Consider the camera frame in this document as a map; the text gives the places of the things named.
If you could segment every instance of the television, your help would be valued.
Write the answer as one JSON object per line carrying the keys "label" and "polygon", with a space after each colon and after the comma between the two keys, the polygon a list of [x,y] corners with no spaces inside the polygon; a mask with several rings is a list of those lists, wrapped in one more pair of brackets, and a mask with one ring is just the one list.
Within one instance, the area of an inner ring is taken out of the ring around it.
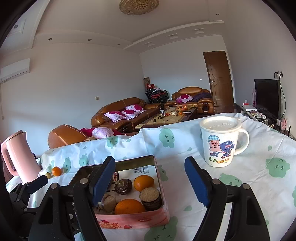
{"label": "television", "polygon": [[255,79],[257,110],[266,116],[281,117],[281,84],[279,80]]}

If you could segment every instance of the orange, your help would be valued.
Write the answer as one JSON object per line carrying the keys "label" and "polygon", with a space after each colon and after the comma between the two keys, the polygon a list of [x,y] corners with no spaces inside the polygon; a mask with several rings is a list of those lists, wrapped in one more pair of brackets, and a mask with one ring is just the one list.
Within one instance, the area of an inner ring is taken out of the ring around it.
{"label": "orange", "polygon": [[133,186],[137,191],[142,191],[145,188],[151,188],[154,185],[154,179],[148,175],[141,175],[135,178]]}
{"label": "orange", "polygon": [[135,199],[124,199],[115,207],[115,214],[131,214],[145,212],[145,207]]}
{"label": "orange", "polygon": [[53,174],[54,176],[58,177],[59,175],[62,174],[62,170],[61,170],[59,167],[54,167],[54,168],[52,169],[52,174]]}

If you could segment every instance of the ceiling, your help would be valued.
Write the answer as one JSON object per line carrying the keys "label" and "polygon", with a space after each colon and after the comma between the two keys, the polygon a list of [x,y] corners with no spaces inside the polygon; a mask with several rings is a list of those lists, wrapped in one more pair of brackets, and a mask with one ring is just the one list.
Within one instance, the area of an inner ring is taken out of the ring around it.
{"label": "ceiling", "polygon": [[[221,34],[226,1],[160,0],[152,12],[132,16],[120,11],[120,0],[38,0],[19,19],[25,19],[22,33],[9,35],[0,54],[61,42],[101,44],[141,53],[186,38]],[[199,28],[204,33],[196,34],[194,30]],[[172,34],[178,37],[167,37]]]}

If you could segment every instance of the mug handle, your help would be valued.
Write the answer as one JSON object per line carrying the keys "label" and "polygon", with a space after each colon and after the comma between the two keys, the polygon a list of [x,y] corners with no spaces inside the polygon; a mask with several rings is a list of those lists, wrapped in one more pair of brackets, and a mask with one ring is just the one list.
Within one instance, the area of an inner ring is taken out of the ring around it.
{"label": "mug handle", "polygon": [[17,171],[14,171],[12,169],[11,165],[10,165],[10,162],[9,162],[8,157],[7,157],[7,154],[6,154],[6,150],[7,150],[6,142],[3,142],[1,144],[1,152],[2,152],[2,156],[3,156],[4,162],[6,164],[6,167],[7,167],[8,171],[10,172],[11,175],[18,176]]}
{"label": "mug handle", "polygon": [[248,147],[248,144],[250,142],[249,133],[245,129],[241,128],[241,129],[239,129],[239,132],[243,132],[243,133],[245,133],[247,135],[247,141],[246,141],[246,143],[242,147],[240,147],[239,149],[236,149],[235,150],[234,155],[240,154],[244,150],[246,150],[246,148]]}

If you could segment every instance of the purple blanket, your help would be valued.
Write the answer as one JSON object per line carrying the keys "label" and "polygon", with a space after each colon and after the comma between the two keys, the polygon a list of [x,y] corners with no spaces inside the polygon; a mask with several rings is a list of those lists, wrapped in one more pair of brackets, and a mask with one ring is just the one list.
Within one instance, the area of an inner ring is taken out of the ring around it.
{"label": "purple blanket", "polygon": [[198,102],[200,99],[203,98],[213,98],[211,93],[208,92],[202,92],[202,93],[198,93],[193,97],[193,102]]}

